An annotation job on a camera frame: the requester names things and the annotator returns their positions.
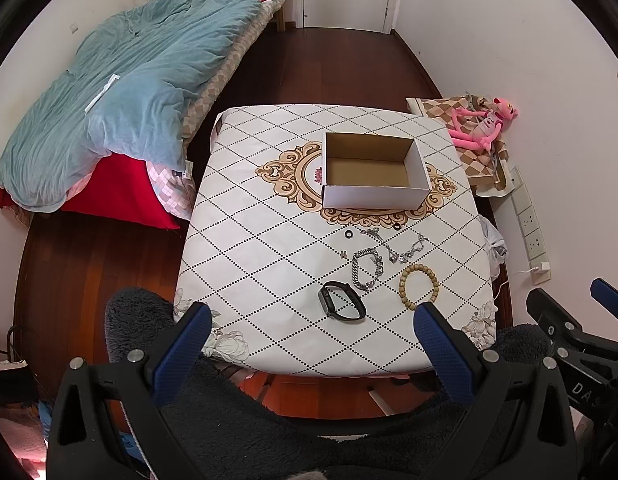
silver bracelet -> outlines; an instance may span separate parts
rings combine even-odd
[[[367,283],[360,283],[358,281],[358,259],[361,256],[367,256],[367,255],[371,256],[371,259],[375,265],[374,279]],[[378,251],[376,251],[374,248],[362,249],[361,251],[358,251],[357,253],[353,253],[353,257],[351,258],[351,280],[353,284],[356,286],[356,288],[359,288],[360,290],[364,290],[366,292],[371,290],[372,288],[374,288],[374,285],[375,285],[375,282],[377,282],[377,279],[383,275],[383,272],[384,272],[383,257],[380,256],[380,254],[378,254]]]
[[[360,229],[360,233],[374,238],[374,240],[377,240],[378,242],[380,242],[381,245],[387,248],[387,251],[389,251],[389,261],[393,264],[396,262],[406,264],[416,252],[420,252],[424,249],[425,240],[427,240],[427,238],[425,238],[421,233],[418,233],[418,240],[411,245],[411,249],[408,250],[406,253],[399,254],[394,251],[389,246],[389,244],[382,239],[380,234],[378,234],[377,227],[374,227],[373,229]]]

wooden bead bracelet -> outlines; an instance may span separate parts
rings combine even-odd
[[[440,284],[438,283],[438,278],[436,278],[436,274],[434,274],[433,270],[431,270],[426,265],[411,264],[410,266],[405,267],[403,273],[400,276],[398,293],[400,294],[400,298],[401,301],[404,303],[404,306],[406,306],[409,310],[416,310],[417,305],[409,298],[407,298],[407,295],[404,292],[404,283],[407,281],[407,276],[414,272],[414,270],[420,270],[420,272],[424,272],[427,276],[429,276],[429,279],[433,283],[433,292],[431,294],[431,298],[429,298],[429,301],[431,301],[432,303],[436,301],[436,298],[438,298],[438,291],[440,289]]]

fuzzy black cushion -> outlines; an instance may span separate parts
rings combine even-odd
[[[173,306],[153,292],[126,288],[108,302],[106,348],[111,362],[131,349],[147,350],[173,321]],[[531,325],[499,331],[494,349],[510,362],[534,364],[548,339]],[[193,367],[163,416],[181,446],[210,479],[284,479],[319,470],[331,479],[416,479],[441,451],[464,409],[444,392],[437,394],[390,430],[359,440],[336,442],[298,431],[225,379],[208,359]],[[513,417],[505,406],[475,474],[500,455],[502,436]]]

floral print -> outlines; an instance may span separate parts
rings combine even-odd
[[[192,299],[183,300],[183,291],[179,288],[173,302],[173,317],[178,322],[193,303]],[[202,347],[202,354],[211,359],[218,359],[235,365],[243,365],[249,357],[249,345],[244,340],[242,332],[235,330],[224,332],[215,318],[220,316],[216,310],[211,311],[213,317],[211,333]]]
[[[469,323],[462,327],[479,350],[485,350],[496,342],[496,311],[498,307],[488,301],[478,309]]]

table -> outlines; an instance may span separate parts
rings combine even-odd
[[[432,192],[413,211],[323,208],[321,139],[327,130],[413,137]],[[405,265],[392,264],[387,249],[359,232],[374,226],[400,253],[423,234],[424,248],[411,261],[438,276],[436,306],[476,346],[494,342],[486,243],[467,177],[441,123],[375,108],[249,106],[221,114],[211,144],[174,309],[179,319],[193,301],[211,307],[214,325],[205,355],[304,376],[388,376],[430,368],[413,333],[413,313],[398,295]],[[321,285],[351,283],[352,255],[369,247],[383,257],[384,274],[371,291],[359,291],[367,317],[347,323],[327,318],[317,299]],[[375,269],[369,257],[360,259],[360,267],[360,281],[369,281]],[[423,301],[431,282],[415,272],[406,292]],[[345,315],[355,312],[343,296],[336,303]]]

